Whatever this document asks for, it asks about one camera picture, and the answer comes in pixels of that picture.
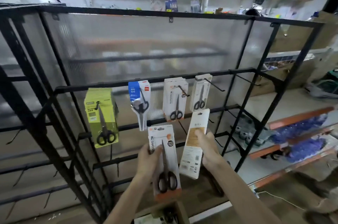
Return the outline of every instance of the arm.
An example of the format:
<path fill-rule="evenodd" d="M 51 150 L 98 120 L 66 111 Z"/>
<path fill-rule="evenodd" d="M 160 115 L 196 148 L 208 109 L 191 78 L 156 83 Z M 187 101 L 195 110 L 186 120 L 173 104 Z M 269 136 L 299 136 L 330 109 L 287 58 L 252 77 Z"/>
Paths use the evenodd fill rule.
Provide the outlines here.
<path fill-rule="evenodd" d="M 142 195 L 150 184 L 159 156 L 162 153 L 162 146 L 158 146 L 152 155 L 148 151 L 149 144 L 141 148 L 137 158 L 136 175 L 104 224 L 129 224 L 133 220 Z"/>
<path fill-rule="evenodd" d="M 242 222 L 245 224 L 281 224 L 277 216 L 255 196 L 248 185 L 222 158 L 214 135 L 209 132 L 205 136 L 200 130 L 197 130 L 195 134 L 203 150 L 203 165 L 222 187 Z"/>

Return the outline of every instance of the black scissors handle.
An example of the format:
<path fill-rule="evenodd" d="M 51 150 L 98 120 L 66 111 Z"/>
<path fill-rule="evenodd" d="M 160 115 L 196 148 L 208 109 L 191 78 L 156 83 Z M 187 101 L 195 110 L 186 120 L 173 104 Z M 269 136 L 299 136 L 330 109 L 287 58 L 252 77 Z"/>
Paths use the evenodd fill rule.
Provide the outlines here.
<path fill-rule="evenodd" d="M 106 130 L 106 131 L 101 131 L 100 134 L 98 135 L 96 142 L 99 145 L 105 145 L 107 143 L 111 144 L 116 140 L 116 135 L 114 132 L 111 130 Z"/>
<path fill-rule="evenodd" d="M 144 112 L 149 108 L 149 102 L 148 101 L 145 101 L 141 104 L 139 104 L 139 107 L 136 108 L 133 106 L 133 108 L 135 109 L 135 111 L 137 111 L 138 113 L 140 114 L 144 114 Z"/>
<path fill-rule="evenodd" d="M 203 107 L 205 107 L 205 102 L 203 100 L 197 101 L 194 105 L 195 110 L 202 109 Z"/>
<path fill-rule="evenodd" d="M 172 121 L 174 120 L 180 120 L 183 117 L 183 113 L 181 111 L 174 111 L 170 115 L 170 119 Z"/>
<path fill-rule="evenodd" d="M 177 188 L 177 178 L 172 171 L 168 171 L 168 176 L 162 172 L 158 177 L 158 190 L 163 194 L 170 189 L 174 191 Z"/>

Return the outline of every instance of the person's left hand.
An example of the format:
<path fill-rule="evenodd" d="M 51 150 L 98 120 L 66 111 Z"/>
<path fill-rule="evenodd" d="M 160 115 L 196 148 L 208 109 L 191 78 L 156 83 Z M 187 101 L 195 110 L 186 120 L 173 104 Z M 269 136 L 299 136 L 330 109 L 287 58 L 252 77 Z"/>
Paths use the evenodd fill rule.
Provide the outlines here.
<path fill-rule="evenodd" d="M 159 145 L 153 154 L 149 154 L 149 144 L 145 144 L 141 148 L 139 156 L 137 157 L 136 175 L 144 180 L 144 182 L 150 183 L 162 151 L 162 145 Z"/>

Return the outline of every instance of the scissors package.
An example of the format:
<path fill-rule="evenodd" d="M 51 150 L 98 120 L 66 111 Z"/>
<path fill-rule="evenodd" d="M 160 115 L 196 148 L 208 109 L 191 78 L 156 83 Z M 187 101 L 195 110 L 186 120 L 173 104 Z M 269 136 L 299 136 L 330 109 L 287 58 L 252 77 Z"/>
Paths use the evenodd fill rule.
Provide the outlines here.
<path fill-rule="evenodd" d="M 128 82 L 130 105 L 139 120 L 140 131 L 147 128 L 147 113 L 150 107 L 151 90 L 148 81 Z"/>
<path fill-rule="evenodd" d="M 193 179 L 198 179 L 203 154 L 203 151 L 198 144 L 195 131 L 201 130 L 204 134 L 206 133 L 209 114 L 210 109 L 203 109 L 194 111 L 191 116 L 187 140 L 184 145 L 180 163 L 180 174 Z"/>
<path fill-rule="evenodd" d="M 119 142 L 117 107 L 111 88 L 89 88 L 84 99 L 87 118 L 96 148 Z"/>
<path fill-rule="evenodd" d="M 184 119 L 188 82 L 182 77 L 164 79 L 163 113 L 167 121 Z"/>
<path fill-rule="evenodd" d="M 172 125 L 149 127 L 148 139 L 151 152 L 159 145 L 163 146 L 163 153 L 152 179 L 155 201 L 179 196 L 182 189 Z"/>
<path fill-rule="evenodd" d="M 192 88 L 192 98 L 190 99 L 190 110 L 192 112 L 205 108 L 210 89 L 210 83 L 205 79 L 211 81 L 212 75 L 203 74 L 195 76 L 195 82 Z"/>

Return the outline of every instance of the person's right hand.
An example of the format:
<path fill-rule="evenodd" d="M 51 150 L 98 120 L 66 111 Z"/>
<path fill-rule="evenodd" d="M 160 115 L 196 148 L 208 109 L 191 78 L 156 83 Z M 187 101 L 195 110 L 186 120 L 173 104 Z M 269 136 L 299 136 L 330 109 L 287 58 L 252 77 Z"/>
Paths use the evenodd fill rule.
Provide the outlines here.
<path fill-rule="evenodd" d="M 195 135 L 197 136 L 199 146 L 203 150 L 204 156 L 202 163 L 208 171 L 213 172 L 225 163 L 225 160 L 218 152 L 215 137 L 212 132 L 208 132 L 207 135 L 204 135 L 200 130 L 196 130 Z"/>

